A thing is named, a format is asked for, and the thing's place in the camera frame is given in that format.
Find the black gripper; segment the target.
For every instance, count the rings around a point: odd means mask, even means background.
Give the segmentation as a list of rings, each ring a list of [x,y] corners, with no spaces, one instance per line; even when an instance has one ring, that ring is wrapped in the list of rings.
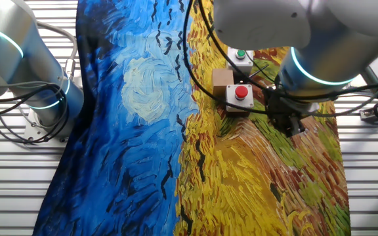
[[[273,89],[265,90],[263,95],[270,123],[287,137],[304,132],[306,128],[301,120],[320,108],[316,102],[296,102],[280,98]]]

